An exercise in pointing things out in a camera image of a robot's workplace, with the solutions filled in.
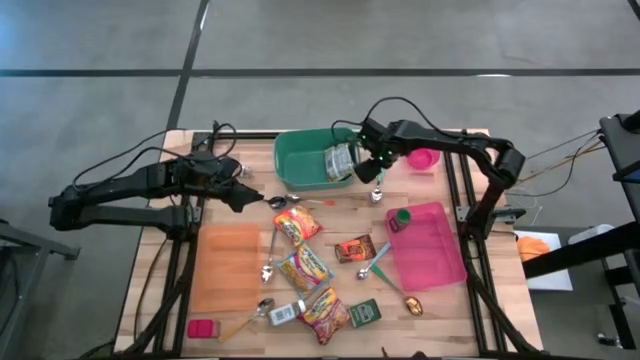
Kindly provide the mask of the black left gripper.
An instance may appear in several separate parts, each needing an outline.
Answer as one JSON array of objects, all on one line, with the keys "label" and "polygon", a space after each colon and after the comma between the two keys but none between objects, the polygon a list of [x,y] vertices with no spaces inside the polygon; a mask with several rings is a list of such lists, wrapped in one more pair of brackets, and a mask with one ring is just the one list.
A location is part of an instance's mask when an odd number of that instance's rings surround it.
[{"label": "black left gripper", "polygon": [[253,200],[263,200],[258,190],[238,183],[242,165],[229,156],[221,158],[205,155],[193,160],[195,171],[200,176],[199,184],[205,196],[227,196],[227,205],[235,213],[241,213]]}]

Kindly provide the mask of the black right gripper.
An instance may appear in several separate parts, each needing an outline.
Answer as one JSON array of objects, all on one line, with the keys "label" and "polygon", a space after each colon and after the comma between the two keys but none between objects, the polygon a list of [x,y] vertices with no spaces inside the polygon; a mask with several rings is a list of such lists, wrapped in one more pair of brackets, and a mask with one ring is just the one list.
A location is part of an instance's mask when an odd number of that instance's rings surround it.
[{"label": "black right gripper", "polygon": [[372,127],[362,127],[357,138],[360,146],[372,152],[372,158],[354,166],[354,172],[362,183],[370,183],[381,173],[381,163],[394,163],[401,154],[397,132],[405,120],[392,121],[387,125],[373,120]]}]

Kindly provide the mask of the silver ramen packet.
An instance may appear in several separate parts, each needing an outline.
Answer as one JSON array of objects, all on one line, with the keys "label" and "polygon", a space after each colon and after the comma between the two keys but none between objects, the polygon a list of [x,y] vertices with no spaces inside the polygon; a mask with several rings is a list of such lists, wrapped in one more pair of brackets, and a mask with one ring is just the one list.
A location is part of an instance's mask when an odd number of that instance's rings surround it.
[{"label": "silver ramen packet", "polygon": [[324,150],[325,171],[329,182],[339,182],[353,174],[353,157],[350,145],[341,143]]}]

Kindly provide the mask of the silver spoon with green handle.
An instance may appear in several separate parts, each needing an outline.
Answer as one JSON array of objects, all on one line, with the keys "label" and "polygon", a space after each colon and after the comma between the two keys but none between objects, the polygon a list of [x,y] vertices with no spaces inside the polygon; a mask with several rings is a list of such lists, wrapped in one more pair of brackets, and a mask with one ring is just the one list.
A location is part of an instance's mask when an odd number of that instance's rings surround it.
[{"label": "silver spoon with green handle", "polygon": [[383,192],[382,192],[381,186],[382,186],[385,175],[386,175],[386,170],[382,169],[375,178],[375,187],[369,194],[369,200],[373,204],[378,204],[383,199]]}]

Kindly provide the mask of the red yellow ramen packet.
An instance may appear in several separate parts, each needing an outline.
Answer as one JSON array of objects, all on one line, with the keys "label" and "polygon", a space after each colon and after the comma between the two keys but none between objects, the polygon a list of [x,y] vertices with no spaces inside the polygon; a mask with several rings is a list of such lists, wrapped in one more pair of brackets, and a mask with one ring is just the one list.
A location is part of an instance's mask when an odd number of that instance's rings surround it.
[{"label": "red yellow ramen packet", "polygon": [[306,243],[277,261],[276,266],[301,299],[310,297],[333,278],[333,272]]},{"label": "red yellow ramen packet", "polygon": [[329,287],[298,319],[314,332],[320,345],[326,345],[339,329],[350,322],[351,316],[336,291]]},{"label": "red yellow ramen packet", "polygon": [[303,205],[283,210],[274,217],[273,223],[290,239],[294,247],[300,246],[323,229],[311,211]]}]

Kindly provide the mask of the spice jar with green lid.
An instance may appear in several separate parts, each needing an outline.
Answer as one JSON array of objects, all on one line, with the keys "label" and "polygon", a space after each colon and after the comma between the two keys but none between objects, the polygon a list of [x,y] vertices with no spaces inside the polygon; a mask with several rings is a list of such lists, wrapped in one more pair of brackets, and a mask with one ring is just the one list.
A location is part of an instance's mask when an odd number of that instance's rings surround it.
[{"label": "spice jar with green lid", "polygon": [[403,231],[411,221],[411,213],[406,208],[398,209],[389,220],[389,226],[392,232],[397,233]]}]

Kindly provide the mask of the orange plastic tray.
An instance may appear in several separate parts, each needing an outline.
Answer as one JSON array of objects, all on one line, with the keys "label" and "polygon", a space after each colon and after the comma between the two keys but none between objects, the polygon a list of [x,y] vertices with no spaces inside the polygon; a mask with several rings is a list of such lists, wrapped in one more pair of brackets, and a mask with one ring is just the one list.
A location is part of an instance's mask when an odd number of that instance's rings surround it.
[{"label": "orange plastic tray", "polygon": [[205,225],[200,229],[191,311],[250,310],[260,293],[259,226]]}]

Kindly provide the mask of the plain silver spoon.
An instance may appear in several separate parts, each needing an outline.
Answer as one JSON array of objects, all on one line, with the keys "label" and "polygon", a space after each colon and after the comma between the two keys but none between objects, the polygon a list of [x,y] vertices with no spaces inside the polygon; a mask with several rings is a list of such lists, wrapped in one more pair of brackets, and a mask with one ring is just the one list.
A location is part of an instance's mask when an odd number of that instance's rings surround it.
[{"label": "plain silver spoon", "polygon": [[276,239],[277,239],[277,235],[278,235],[278,229],[276,227],[273,228],[273,232],[272,232],[272,236],[271,236],[271,241],[270,241],[270,247],[269,247],[269,254],[268,254],[268,260],[266,262],[265,265],[262,266],[261,269],[261,281],[266,284],[270,281],[272,274],[273,274],[273,252],[274,252],[274,247],[275,247],[275,243],[276,243]]}]

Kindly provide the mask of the dark red snack packet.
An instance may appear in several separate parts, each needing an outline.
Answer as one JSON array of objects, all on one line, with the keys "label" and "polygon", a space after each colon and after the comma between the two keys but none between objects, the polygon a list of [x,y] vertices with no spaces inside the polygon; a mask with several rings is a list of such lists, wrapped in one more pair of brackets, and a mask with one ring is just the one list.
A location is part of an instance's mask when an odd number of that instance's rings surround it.
[{"label": "dark red snack packet", "polygon": [[340,263],[361,262],[373,259],[377,255],[369,234],[335,245],[334,252]]}]

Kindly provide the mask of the spoon with wooden handle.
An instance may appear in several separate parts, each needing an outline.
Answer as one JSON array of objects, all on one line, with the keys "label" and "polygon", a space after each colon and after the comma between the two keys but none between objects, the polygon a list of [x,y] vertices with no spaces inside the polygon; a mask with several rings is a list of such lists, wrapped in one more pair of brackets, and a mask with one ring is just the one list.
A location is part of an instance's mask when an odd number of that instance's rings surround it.
[{"label": "spoon with wooden handle", "polygon": [[240,332],[254,319],[264,317],[274,307],[274,305],[275,305],[275,300],[273,298],[262,299],[258,303],[256,310],[252,315],[248,316],[245,320],[237,324],[234,328],[225,330],[218,338],[218,342],[224,343],[228,341],[231,337],[233,337],[238,332]]}]

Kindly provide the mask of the pink plastic tray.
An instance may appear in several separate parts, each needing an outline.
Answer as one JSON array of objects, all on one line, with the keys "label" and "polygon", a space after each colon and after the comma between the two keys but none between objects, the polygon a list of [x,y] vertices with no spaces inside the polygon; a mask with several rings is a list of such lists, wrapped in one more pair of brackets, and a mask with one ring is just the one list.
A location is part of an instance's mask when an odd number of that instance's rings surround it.
[{"label": "pink plastic tray", "polygon": [[464,282],[467,272],[444,206],[430,202],[406,210],[409,223],[398,232],[392,230],[391,222],[399,208],[386,213],[387,236],[402,289],[426,291]]}]

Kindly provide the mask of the spoon with light teal handle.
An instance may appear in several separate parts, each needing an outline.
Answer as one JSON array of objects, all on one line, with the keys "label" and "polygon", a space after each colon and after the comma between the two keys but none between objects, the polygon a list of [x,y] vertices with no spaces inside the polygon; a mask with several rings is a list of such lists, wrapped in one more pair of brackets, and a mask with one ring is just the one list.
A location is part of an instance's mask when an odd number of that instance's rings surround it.
[{"label": "spoon with light teal handle", "polygon": [[369,264],[366,267],[361,268],[357,272],[356,278],[358,280],[366,279],[368,277],[369,270],[386,254],[386,252],[391,247],[392,247],[392,244],[390,242],[387,242],[384,246],[382,246],[381,249],[377,252],[377,254],[371,259]]}]

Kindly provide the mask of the gold spoon with green handle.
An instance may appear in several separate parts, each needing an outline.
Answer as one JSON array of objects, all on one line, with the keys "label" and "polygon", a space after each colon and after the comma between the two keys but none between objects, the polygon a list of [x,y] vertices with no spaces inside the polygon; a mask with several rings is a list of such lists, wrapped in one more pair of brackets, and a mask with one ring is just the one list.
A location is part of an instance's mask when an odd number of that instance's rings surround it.
[{"label": "gold spoon with green handle", "polygon": [[402,298],[405,307],[411,315],[423,315],[422,304],[415,296],[407,295],[403,290],[398,288],[377,265],[372,265],[370,270]]}]

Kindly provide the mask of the green spice tin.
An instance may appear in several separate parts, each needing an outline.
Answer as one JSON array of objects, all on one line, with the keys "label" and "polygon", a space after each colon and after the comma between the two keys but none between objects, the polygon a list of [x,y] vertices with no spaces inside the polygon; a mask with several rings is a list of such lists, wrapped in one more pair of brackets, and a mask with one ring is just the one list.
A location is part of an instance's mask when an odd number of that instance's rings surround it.
[{"label": "green spice tin", "polygon": [[363,327],[382,318],[377,302],[374,299],[352,305],[349,307],[348,312],[354,328]]}]

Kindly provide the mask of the pink plastic bowl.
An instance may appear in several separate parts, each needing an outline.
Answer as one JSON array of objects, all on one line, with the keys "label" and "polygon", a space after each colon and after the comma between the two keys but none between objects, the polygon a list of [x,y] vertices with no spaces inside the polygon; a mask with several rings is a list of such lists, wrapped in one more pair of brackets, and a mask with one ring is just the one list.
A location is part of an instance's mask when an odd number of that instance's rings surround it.
[{"label": "pink plastic bowl", "polygon": [[428,148],[413,150],[407,156],[407,163],[415,170],[427,170],[435,166],[440,160],[440,152]]}]

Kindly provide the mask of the green plastic bin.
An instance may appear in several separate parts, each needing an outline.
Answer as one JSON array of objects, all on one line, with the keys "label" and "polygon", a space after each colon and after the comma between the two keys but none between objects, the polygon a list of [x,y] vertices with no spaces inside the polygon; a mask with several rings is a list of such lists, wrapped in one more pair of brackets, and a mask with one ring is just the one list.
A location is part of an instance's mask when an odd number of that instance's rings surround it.
[{"label": "green plastic bin", "polygon": [[324,152],[338,143],[356,136],[349,128],[291,130],[274,140],[275,173],[292,192],[320,191],[349,186],[352,177],[330,182],[325,167]]}]

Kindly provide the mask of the spice jar with white lid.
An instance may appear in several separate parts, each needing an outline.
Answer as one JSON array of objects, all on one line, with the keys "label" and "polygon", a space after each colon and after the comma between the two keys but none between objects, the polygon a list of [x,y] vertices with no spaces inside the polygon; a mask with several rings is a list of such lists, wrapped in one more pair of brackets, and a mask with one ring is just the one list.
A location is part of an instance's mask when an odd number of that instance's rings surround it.
[{"label": "spice jar with white lid", "polygon": [[277,327],[296,319],[300,314],[306,311],[306,304],[303,300],[283,305],[275,308],[268,313],[271,326]]}]

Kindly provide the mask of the orange cloth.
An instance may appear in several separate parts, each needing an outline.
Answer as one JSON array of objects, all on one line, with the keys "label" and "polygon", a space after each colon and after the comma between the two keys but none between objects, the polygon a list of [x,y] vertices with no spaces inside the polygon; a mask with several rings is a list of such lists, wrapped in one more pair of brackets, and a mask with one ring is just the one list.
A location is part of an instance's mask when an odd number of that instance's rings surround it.
[{"label": "orange cloth", "polygon": [[516,244],[522,262],[529,261],[550,252],[550,247],[543,240],[535,237],[519,237]]}]

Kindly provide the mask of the grey metal table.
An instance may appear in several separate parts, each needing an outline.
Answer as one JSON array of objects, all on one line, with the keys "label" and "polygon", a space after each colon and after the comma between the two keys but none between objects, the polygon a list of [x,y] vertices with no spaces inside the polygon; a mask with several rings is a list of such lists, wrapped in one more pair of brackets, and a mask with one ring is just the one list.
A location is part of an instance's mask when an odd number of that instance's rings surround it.
[{"label": "grey metal table", "polygon": [[71,247],[24,230],[0,219],[0,274],[4,264],[14,271],[10,308],[0,319],[0,360],[17,360],[19,342],[39,280],[48,257],[78,258],[79,247]]}]

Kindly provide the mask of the white sheet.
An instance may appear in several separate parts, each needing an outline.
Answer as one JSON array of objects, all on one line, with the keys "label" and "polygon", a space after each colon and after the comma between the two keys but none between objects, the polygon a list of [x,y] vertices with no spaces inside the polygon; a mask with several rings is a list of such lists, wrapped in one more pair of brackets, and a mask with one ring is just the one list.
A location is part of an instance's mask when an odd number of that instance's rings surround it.
[{"label": "white sheet", "polygon": [[[544,242],[550,250],[558,250],[562,247],[560,238],[556,233],[532,232],[516,230],[519,239],[535,238]],[[529,278],[527,286],[530,290],[545,291],[572,291],[573,285],[567,270],[559,270],[543,276]]]}]

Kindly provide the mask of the white container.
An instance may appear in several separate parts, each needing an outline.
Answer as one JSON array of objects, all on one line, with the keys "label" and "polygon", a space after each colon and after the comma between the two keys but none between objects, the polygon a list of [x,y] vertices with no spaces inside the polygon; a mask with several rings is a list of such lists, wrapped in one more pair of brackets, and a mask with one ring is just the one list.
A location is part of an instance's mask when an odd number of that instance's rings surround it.
[{"label": "white container", "polygon": [[592,237],[611,231],[612,229],[613,229],[613,226],[609,224],[600,224],[600,225],[590,227],[582,232],[572,235],[568,240],[568,244],[573,245],[573,244],[582,242],[584,240],[587,240]]}]

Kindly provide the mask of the black equipment cart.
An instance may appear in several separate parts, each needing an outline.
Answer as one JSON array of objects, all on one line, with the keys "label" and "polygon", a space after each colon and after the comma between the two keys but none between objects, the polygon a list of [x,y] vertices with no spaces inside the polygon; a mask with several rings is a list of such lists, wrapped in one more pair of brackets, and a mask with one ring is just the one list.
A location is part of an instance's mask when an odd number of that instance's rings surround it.
[{"label": "black equipment cart", "polygon": [[636,344],[624,313],[619,285],[632,284],[640,299],[640,110],[599,120],[604,144],[615,173],[612,179],[622,185],[634,220],[611,231],[553,250],[523,264],[528,278],[546,275],[599,260],[614,302],[609,310],[622,348]]}]

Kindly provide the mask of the black metal table frame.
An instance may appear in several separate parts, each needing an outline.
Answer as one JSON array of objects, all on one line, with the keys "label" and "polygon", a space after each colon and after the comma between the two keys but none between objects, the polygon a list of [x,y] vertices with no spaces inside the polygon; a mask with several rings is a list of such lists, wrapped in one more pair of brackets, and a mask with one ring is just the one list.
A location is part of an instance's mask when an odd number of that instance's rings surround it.
[{"label": "black metal table frame", "polygon": [[[249,179],[252,187],[272,193],[283,190],[282,184],[274,173],[273,144],[278,135],[275,131],[243,132],[239,133],[234,150],[230,155],[242,164],[247,164],[254,170],[254,178]],[[343,264],[340,268],[332,252],[333,243],[348,240],[342,235],[360,235],[365,230],[373,231],[372,237],[378,243],[384,234],[382,218],[387,208],[401,205],[416,205],[432,201],[441,202],[448,216],[449,225],[457,236],[457,225],[454,224],[454,210],[450,187],[448,185],[445,160],[441,160],[435,167],[434,177],[408,176],[408,165],[405,160],[398,161],[387,172],[383,190],[385,198],[382,205],[374,206],[365,199],[365,191],[371,186],[355,184],[356,194],[342,200],[336,199],[336,214],[330,210],[316,209],[321,224],[325,226],[317,238],[311,240],[314,251],[323,259],[327,259],[334,271],[332,286],[344,302],[361,302],[375,298],[383,312],[383,318],[372,325],[360,329],[349,330],[351,325],[340,329],[330,340],[328,345],[317,343],[315,334],[298,320],[284,324],[281,327],[269,328],[266,320],[254,319],[244,330],[230,338],[225,343],[217,339],[189,339],[186,326],[183,334],[182,348],[179,353],[171,353],[176,334],[179,304],[172,308],[168,315],[164,350],[156,355],[154,341],[148,346],[144,354],[131,358],[140,360],[160,359],[164,353],[170,353],[169,359],[179,358],[240,358],[240,357],[303,357],[326,358],[344,360],[347,358],[380,358],[382,347],[391,357],[410,357],[416,351],[423,351],[430,358],[437,357],[479,357],[477,340],[475,337],[473,316],[470,310],[467,285],[448,285],[429,291],[417,292],[425,314],[413,317],[406,310],[401,309],[399,298],[376,275],[369,275],[368,280],[357,281],[355,272],[357,264]],[[259,224],[261,229],[260,260],[267,260],[268,245],[271,238],[271,218],[273,212],[266,205],[247,206],[242,214],[233,213],[228,207],[218,201],[207,201],[203,212],[203,222],[216,225],[239,225],[245,223]],[[495,231],[485,241],[486,259],[490,267],[484,275],[493,276],[496,301],[509,317],[511,323],[537,350],[542,350],[542,341],[534,314],[534,309],[526,285],[525,274],[521,259],[518,255],[516,241],[511,234],[512,227],[498,224]],[[139,248],[136,254],[127,298],[123,308],[123,315],[119,329],[115,336],[113,352],[124,352],[131,346],[133,340],[134,315],[141,289],[149,270],[152,259],[164,240],[159,230],[145,228],[142,230]],[[152,278],[147,288],[145,300],[140,312],[139,327],[146,326],[157,312],[170,262],[170,241],[165,245],[159,258]]]}]

